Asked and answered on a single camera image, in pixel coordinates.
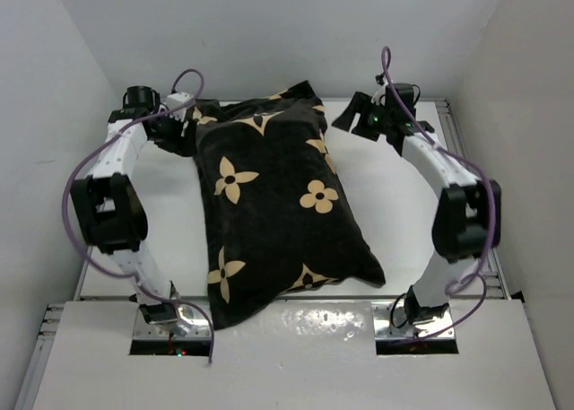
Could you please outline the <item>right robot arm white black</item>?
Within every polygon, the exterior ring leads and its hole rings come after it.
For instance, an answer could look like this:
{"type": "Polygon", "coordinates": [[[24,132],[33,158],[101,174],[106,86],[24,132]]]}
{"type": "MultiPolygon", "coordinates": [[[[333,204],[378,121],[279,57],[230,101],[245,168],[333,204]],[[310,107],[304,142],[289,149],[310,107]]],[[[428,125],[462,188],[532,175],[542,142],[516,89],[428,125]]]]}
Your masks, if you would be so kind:
{"type": "Polygon", "coordinates": [[[391,83],[376,96],[354,93],[333,122],[371,141],[385,138],[438,199],[431,228],[434,252],[404,296],[404,322],[410,326],[441,317],[449,297],[478,278],[500,242],[501,213],[500,185],[472,172],[464,158],[446,150],[434,127],[415,115],[414,86],[391,83]]]}

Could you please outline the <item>black pillowcase with beige flowers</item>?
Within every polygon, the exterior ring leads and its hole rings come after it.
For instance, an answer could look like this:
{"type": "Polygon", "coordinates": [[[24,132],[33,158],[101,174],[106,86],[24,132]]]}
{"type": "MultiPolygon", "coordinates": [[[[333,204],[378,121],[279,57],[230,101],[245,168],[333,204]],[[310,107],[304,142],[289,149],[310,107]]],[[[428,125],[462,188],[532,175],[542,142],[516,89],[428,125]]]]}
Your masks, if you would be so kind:
{"type": "Polygon", "coordinates": [[[330,157],[325,107],[309,82],[230,105],[199,100],[187,119],[216,329],[285,293],[349,278],[385,284],[330,157]]]}

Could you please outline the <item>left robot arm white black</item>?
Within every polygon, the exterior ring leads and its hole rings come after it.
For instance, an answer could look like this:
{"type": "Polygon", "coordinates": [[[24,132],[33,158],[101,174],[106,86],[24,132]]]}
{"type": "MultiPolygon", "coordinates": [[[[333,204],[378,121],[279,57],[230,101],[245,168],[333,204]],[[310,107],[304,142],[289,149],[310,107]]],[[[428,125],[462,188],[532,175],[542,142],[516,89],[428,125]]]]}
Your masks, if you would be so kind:
{"type": "Polygon", "coordinates": [[[71,198],[84,242],[111,259],[118,275],[135,290],[143,320],[159,330],[184,336],[194,312],[176,303],[179,294],[147,246],[147,215],[131,181],[148,143],[188,157],[187,110],[193,95],[173,92],[162,98],[147,86],[126,90],[121,109],[111,112],[105,148],[86,177],[71,186],[71,198]]]}

